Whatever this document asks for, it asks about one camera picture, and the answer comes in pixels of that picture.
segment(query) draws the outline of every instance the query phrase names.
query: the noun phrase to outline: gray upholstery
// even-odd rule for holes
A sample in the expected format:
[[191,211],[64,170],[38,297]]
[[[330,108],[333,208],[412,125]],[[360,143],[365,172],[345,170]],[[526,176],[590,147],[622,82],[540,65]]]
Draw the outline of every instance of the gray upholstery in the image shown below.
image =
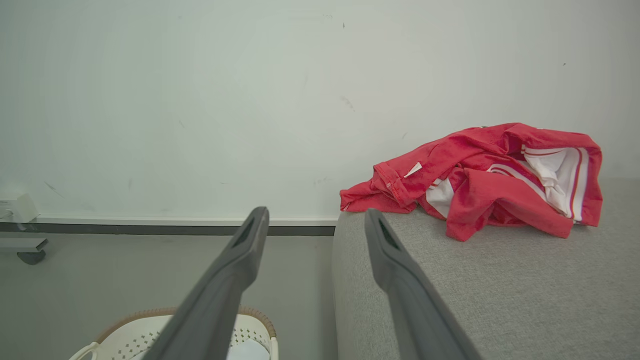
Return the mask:
[[[568,239],[485,227],[462,243],[420,209],[385,214],[485,359],[640,358],[640,181],[601,181],[600,227]],[[399,359],[371,273],[364,214],[343,213],[333,286],[343,360]]]

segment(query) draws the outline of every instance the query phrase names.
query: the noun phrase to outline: black wheel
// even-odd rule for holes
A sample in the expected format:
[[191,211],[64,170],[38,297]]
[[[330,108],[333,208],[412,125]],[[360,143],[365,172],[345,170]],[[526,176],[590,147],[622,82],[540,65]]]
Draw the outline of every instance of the black wheel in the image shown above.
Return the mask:
[[35,265],[41,262],[46,255],[47,253],[44,252],[44,250],[40,250],[40,252],[18,252],[18,258],[29,265]]

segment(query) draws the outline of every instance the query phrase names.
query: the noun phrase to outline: red garment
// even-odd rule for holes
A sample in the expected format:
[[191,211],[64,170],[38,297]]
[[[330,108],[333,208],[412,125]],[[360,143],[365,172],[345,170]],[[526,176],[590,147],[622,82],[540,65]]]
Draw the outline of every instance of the red garment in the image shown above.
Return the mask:
[[529,224],[566,238],[574,223],[598,225],[601,163],[588,135],[472,127],[373,166],[371,180],[340,191],[340,209],[409,213],[417,202],[460,241],[486,224]]

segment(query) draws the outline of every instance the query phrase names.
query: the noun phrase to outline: white wall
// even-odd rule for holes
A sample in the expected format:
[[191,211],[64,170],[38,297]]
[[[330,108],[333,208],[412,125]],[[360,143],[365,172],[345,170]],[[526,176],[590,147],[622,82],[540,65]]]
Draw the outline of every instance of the white wall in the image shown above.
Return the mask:
[[639,39],[638,1],[0,0],[0,191],[43,217],[335,218],[375,163],[503,122],[640,177]]

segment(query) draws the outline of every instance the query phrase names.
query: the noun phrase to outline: white plastic basket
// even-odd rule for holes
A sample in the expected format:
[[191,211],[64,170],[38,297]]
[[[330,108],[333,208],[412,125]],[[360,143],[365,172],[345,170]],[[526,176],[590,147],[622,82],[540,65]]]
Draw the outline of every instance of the white plastic basket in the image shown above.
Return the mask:
[[[80,360],[89,353],[91,360],[138,360],[149,349],[175,313],[175,307],[141,311],[124,318],[103,332],[98,340],[76,352],[70,360]],[[260,343],[271,360],[278,360],[278,340],[273,323],[260,311],[240,306],[229,347],[248,339]]]

